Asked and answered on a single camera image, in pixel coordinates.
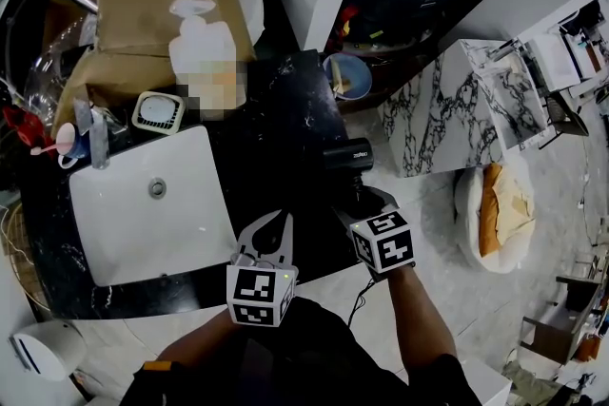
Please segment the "dark chair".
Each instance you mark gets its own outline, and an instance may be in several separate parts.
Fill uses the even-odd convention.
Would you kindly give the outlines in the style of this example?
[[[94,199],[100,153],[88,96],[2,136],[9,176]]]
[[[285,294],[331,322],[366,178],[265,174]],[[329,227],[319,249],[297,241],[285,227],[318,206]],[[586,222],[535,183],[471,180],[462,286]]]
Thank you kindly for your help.
[[[581,119],[580,114],[574,111],[559,92],[550,93],[545,97],[545,108],[548,112],[550,126],[555,129],[555,135],[539,146],[543,150],[563,134],[588,137],[589,130]]]

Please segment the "blue plastic bowl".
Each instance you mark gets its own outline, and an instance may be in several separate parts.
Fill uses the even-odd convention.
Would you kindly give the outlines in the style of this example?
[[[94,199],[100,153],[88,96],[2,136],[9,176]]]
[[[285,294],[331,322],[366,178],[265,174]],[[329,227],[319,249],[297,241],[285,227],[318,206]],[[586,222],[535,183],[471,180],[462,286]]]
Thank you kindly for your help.
[[[335,98],[356,101],[365,97],[372,87],[372,73],[360,58],[334,53],[323,61],[323,71]]]

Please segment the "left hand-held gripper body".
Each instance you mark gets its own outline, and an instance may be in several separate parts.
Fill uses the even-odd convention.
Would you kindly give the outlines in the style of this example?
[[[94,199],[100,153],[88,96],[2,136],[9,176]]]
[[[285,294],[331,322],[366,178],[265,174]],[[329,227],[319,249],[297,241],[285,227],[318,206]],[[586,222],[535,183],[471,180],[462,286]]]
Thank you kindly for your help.
[[[226,269],[226,304],[239,325],[279,327],[294,297],[298,270],[246,258],[246,265]]]

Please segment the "person's right forearm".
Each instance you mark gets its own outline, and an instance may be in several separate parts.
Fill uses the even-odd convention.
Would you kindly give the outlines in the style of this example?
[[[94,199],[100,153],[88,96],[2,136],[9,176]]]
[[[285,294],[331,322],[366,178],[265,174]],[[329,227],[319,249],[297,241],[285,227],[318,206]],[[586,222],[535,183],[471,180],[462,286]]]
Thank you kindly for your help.
[[[442,356],[455,358],[457,349],[453,336],[414,268],[405,265],[385,275],[400,353],[408,376],[422,372]]]

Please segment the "white rounded trash can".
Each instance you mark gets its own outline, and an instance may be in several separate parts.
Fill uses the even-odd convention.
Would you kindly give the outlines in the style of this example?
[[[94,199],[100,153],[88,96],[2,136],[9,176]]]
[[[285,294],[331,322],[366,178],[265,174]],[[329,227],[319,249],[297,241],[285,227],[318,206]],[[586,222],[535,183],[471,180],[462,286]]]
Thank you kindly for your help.
[[[10,344],[26,371],[54,382],[67,379],[87,352],[81,334],[61,320],[22,328],[10,337]]]

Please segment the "white marble island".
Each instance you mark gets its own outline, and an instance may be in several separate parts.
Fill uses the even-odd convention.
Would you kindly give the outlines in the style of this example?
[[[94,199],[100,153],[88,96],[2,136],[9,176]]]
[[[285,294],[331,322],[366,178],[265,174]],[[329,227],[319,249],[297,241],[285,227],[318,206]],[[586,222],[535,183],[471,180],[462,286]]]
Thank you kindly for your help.
[[[501,162],[548,133],[519,46],[460,39],[378,108],[405,178]]]

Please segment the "dark wooden table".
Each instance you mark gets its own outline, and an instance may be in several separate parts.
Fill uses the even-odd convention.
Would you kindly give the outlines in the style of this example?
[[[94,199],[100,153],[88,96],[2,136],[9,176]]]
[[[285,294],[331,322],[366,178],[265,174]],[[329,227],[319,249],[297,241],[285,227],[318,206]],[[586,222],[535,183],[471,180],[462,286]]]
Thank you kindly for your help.
[[[558,275],[561,298],[548,301],[549,309],[540,319],[524,317],[524,350],[566,365],[575,355],[589,317],[597,313],[604,279]]]

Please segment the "white pump soap bottle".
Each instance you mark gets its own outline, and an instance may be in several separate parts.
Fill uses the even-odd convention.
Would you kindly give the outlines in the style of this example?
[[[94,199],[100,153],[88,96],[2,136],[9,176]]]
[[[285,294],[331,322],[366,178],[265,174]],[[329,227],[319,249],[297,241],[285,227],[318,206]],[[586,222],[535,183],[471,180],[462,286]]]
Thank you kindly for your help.
[[[176,92],[201,120],[220,120],[246,101],[245,62],[228,24],[207,22],[213,0],[174,0],[169,11],[181,19],[179,35],[168,44]]]

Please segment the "black marble vanity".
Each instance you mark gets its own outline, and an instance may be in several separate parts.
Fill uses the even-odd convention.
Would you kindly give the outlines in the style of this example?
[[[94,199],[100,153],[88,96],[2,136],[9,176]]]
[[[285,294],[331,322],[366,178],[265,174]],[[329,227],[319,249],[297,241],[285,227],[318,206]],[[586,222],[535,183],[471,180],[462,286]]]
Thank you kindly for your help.
[[[294,218],[294,262],[308,282],[356,261],[330,208],[323,151],[347,137],[316,51],[251,63],[246,104],[206,124],[228,216],[236,231],[279,209]],[[17,181],[38,277],[61,319],[132,319],[223,304],[226,265],[154,280],[94,282],[77,233],[69,174],[23,155]]]

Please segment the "white sink basin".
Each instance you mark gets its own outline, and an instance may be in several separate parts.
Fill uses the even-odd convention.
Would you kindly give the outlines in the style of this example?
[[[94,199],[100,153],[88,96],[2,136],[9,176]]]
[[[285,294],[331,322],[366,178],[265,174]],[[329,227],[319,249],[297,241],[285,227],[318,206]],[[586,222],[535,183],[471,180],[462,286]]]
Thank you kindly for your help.
[[[148,194],[158,177],[167,193]],[[208,133],[193,126],[69,177],[80,241],[99,286],[157,279],[225,262],[237,248]]]

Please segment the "person's black shirt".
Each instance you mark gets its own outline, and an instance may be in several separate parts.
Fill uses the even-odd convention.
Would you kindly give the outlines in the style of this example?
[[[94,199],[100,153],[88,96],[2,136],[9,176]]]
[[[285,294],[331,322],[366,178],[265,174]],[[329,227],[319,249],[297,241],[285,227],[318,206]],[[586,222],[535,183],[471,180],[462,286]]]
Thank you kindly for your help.
[[[294,299],[277,328],[241,326],[195,367],[149,361],[120,406],[481,406],[456,358],[408,381],[380,367],[336,314]]]

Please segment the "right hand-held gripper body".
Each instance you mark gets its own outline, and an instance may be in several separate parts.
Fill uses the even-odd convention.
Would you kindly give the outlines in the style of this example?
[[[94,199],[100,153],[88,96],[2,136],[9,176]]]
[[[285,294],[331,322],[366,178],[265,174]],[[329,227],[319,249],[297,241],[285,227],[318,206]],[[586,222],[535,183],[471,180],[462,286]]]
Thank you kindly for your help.
[[[391,270],[415,265],[411,228],[398,210],[352,223],[349,235],[356,256],[375,282]]]

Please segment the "white round bin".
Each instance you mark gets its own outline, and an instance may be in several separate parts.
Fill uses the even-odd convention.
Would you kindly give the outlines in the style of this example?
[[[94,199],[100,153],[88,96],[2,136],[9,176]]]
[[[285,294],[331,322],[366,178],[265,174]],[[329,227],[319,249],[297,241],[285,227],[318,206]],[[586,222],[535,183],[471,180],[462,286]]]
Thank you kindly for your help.
[[[507,256],[495,254],[486,258],[481,257],[479,232],[483,171],[485,169],[486,167],[468,168],[457,180],[454,193],[457,242],[465,258],[473,267],[490,273],[508,274],[524,260],[528,251],[521,260],[511,252]]]

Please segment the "blue mug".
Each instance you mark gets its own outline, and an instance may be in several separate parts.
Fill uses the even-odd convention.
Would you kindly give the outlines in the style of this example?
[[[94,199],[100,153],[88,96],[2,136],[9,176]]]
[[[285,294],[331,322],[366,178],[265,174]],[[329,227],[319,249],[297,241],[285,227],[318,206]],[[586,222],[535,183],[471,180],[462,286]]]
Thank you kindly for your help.
[[[74,167],[90,155],[88,134],[81,135],[72,123],[62,124],[56,134],[57,163],[62,169]]]

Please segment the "person's left forearm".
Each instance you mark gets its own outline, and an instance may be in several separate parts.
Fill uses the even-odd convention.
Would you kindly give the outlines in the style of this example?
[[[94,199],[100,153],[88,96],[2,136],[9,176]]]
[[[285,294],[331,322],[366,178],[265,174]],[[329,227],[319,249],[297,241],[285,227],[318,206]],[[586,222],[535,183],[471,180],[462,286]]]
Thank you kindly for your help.
[[[208,360],[230,340],[241,326],[234,323],[228,309],[172,342],[158,357],[158,361],[171,361],[185,367],[195,367]]]

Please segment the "orange cushion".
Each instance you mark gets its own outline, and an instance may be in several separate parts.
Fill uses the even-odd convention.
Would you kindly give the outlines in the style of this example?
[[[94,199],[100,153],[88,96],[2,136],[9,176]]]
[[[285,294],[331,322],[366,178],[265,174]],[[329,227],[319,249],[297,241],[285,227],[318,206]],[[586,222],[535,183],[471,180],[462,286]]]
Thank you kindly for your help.
[[[535,230],[534,201],[507,167],[492,163],[483,171],[480,218],[482,258],[526,255]]]

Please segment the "pink toothbrush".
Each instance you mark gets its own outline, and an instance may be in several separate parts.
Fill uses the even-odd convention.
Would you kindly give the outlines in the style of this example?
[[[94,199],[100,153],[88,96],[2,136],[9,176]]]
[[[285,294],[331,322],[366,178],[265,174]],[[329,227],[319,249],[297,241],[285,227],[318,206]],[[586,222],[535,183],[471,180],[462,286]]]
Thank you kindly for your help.
[[[43,153],[55,151],[60,155],[66,155],[71,151],[72,147],[73,143],[56,143],[53,145],[48,145],[46,147],[36,146],[29,151],[29,154],[32,156],[38,156]]]

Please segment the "pale soap dish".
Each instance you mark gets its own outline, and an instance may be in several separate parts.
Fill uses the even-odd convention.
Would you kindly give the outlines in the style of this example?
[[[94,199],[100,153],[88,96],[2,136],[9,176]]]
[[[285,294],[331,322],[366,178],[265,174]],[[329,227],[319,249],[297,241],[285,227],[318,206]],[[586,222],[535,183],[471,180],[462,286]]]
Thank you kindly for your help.
[[[180,96],[145,91],[137,99],[131,122],[139,129],[172,135],[178,132],[184,112],[185,103]]]

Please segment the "black hair dryer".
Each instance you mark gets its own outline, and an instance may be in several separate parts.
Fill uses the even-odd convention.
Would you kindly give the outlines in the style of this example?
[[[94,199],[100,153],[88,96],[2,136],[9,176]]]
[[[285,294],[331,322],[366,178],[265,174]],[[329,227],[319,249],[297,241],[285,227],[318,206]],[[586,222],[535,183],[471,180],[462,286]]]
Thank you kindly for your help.
[[[366,138],[334,141],[322,152],[324,176],[341,203],[355,203],[363,191],[362,174],[374,165],[371,143]]]

